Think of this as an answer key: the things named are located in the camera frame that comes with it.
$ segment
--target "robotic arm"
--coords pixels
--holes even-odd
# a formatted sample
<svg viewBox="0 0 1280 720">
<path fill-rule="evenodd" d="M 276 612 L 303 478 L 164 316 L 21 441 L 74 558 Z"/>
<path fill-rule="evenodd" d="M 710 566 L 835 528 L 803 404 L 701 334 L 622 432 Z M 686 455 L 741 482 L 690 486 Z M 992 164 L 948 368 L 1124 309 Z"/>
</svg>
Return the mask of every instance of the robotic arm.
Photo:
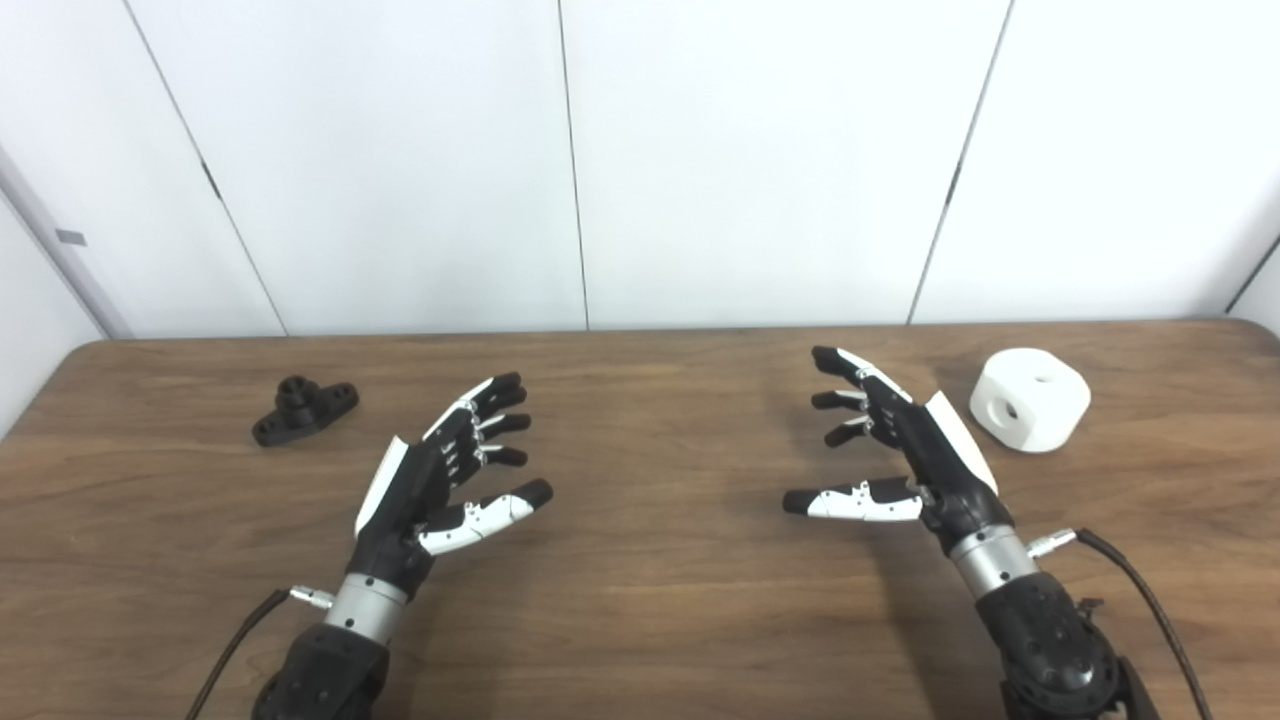
<svg viewBox="0 0 1280 720">
<path fill-rule="evenodd" d="M 815 518 L 923 521 L 969 587 L 1000 650 L 1006 676 L 1001 694 L 1011 720 L 1093 720 L 1121 708 L 1130 720 L 1158 719 L 1129 661 L 1115 655 L 1088 614 L 1036 564 L 1071 534 L 1023 546 L 991 469 L 946 396 L 918 405 L 851 352 L 814 347 L 813 357 L 820 372 L 858 388 L 815 395 L 814 407 L 864 413 L 828 433 L 827 445 L 870 436 L 901 450 L 911 477 L 790 491 L 783 509 Z"/>
<path fill-rule="evenodd" d="M 449 505 L 451 492 L 485 465 L 529 460 L 492 443 L 530 425 L 529 415 L 499 414 L 526 395 L 516 373 L 489 378 L 454 401 L 420 442 L 392 438 L 356 516 L 356 547 L 338 593 L 292 592 L 328 612 L 289 647 L 284 667 L 255 703 L 255 720 L 367 717 L 385 683 L 387 644 L 435 557 L 480 542 L 552 498 L 550 484 L 536 479 Z"/>
</svg>

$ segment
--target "black cable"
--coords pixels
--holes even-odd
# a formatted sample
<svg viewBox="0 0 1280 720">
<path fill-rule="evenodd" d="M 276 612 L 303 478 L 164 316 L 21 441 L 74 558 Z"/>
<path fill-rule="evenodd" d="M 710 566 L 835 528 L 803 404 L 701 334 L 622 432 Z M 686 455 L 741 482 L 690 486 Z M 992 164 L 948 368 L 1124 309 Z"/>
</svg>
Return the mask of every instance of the black cable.
<svg viewBox="0 0 1280 720">
<path fill-rule="evenodd" d="M 227 667 L 227 661 L 232 659 L 232 653 L 236 652 L 236 648 L 239 646 L 241 641 L 244 639 L 244 635 L 253 629 L 253 625 L 257 625 L 259 620 L 266 618 L 268 612 L 275 610 L 276 606 L 285 600 L 289 600 L 289 591 L 271 591 L 271 594 L 266 596 L 266 600 L 264 600 L 261 605 L 248 614 L 248 618 L 244 619 L 244 624 L 241 625 L 239 630 L 236 630 L 236 634 L 232 635 L 232 641 L 227 643 L 227 650 L 223 651 L 221 657 L 218 659 L 218 662 L 214 662 L 214 669 L 209 671 L 209 679 L 205 680 L 205 687 L 200 688 L 200 693 L 196 694 L 196 701 L 191 703 L 191 710 L 187 711 L 187 720 L 196 720 L 196 716 L 200 715 L 200 708 L 205 706 L 205 701 L 209 700 L 209 693 L 214 691 L 214 683 L 216 683 L 218 676 L 223 674 L 223 669 Z"/>
<path fill-rule="evenodd" d="M 1129 579 L 1133 580 L 1133 584 L 1138 587 L 1142 598 L 1147 601 L 1152 614 L 1156 615 L 1156 623 L 1160 624 L 1160 629 L 1165 633 L 1169 648 L 1174 651 L 1174 657 L 1178 659 L 1178 665 L 1183 669 L 1183 676 L 1187 678 L 1187 685 L 1190 688 L 1192 698 L 1196 701 L 1196 710 L 1199 711 L 1202 720 L 1213 720 L 1213 714 L 1208 708 L 1208 701 L 1204 700 L 1204 691 L 1201 689 L 1199 680 L 1196 678 L 1196 670 L 1192 669 L 1192 661 L 1187 657 L 1187 651 L 1183 650 L 1183 643 L 1178 639 L 1178 633 L 1174 632 L 1174 624 L 1170 621 L 1169 615 L 1165 614 L 1165 609 L 1160 606 L 1160 601 L 1156 600 L 1156 593 L 1152 592 L 1151 585 L 1142 579 L 1142 575 L 1129 564 L 1123 552 L 1092 530 L 1085 528 L 1075 530 L 1075 539 L 1101 552 L 1107 560 L 1119 565 L 1124 570 L 1124 574 L 1129 575 Z"/>
</svg>

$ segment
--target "wooden table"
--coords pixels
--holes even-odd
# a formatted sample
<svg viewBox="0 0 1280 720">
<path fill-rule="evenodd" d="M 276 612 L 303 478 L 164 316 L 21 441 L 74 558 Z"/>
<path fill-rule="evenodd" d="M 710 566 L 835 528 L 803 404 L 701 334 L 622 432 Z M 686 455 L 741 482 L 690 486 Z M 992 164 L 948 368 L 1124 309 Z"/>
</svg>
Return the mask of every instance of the wooden table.
<svg viewBox="0 0 1280 720">
<path fill-rule="evenodd" d="M 1048 455 L 979 445 L 1024 539 L 1088 525 L 1172 615 L 1219 719 L 1280 716 L 1280 343 L 1238 322 L 104 342 L 76 351 L 0 443 L 0 716 L 180 717 L 271 588 L 333 588 L 392 434 L 520 370 L 525 469 L 556 500 L 436 564 L 393 643 L 380 719 L 1002 717 L 969 596 L 916 524 L 786 515 L 782 492 L 904 468 L 827 450 L 840 345 L 961 409 L 983 360 L 1047 348 L 1093 406 Z M 324 433 L 250 438 L 283 375 L 349 380 Z M 1044 560 L 1192 717 L 1129 582 L 1083 547 Z M 244 719 L 294 634 L 250 635 L 206 719 Z"/>
</svg>

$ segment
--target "black 3d-printed part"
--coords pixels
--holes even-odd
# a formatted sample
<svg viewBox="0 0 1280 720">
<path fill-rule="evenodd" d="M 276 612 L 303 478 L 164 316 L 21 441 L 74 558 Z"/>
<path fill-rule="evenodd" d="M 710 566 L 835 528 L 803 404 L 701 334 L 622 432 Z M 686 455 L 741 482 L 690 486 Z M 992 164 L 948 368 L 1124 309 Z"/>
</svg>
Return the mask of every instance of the black 3d-printed part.
<svg viewBox="0 0 1280 720">
<path fill-rule="evenodd" d="M 253 423 L 253 439 L 273 447 L 314 436 L 346 415 L 356 404 L 356 386 L 320 388 L 302 375 L 289 375 L 275 388 L 275 410 Z"/>
</svg>

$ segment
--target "white wall panel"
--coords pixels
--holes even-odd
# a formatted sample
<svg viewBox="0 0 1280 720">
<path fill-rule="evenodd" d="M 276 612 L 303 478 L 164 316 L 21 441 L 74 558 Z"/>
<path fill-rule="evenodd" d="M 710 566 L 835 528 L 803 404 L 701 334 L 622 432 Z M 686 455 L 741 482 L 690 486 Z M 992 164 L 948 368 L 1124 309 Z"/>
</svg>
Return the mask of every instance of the white wall panel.
<svg viewBox="0 0 1280 720">
<path fill-rule="evenodd" d="M 1277 26 L 1018 3 L 915 322 L 1222 313 L 1280 231 Z"/>
<path fill-rule="evenodd" d="M 123 4 L 0 0 L 0 188 L 113 334 L 280 333 Z"/>
<path fill-rule="evenodd" d="M 905 322 L 1006 6 L 564 0 L 591 327 Z"/>
<path fill-rule="evenodd" d="M 0 438 L 63 357 L 100 338 L 79 301 L 0 196 Z"/>
<path fill-rule="evenodd" d="M 554 0 L 131 0 L 291 333 L 585 327 Z"/>
<path fill-rule="evenodd" d="M 1253 320 L 1280 336 L 1280 251 L 1272 252 L 1262 265 L 1231 309 L 1231 315 Z"/>
</svg>

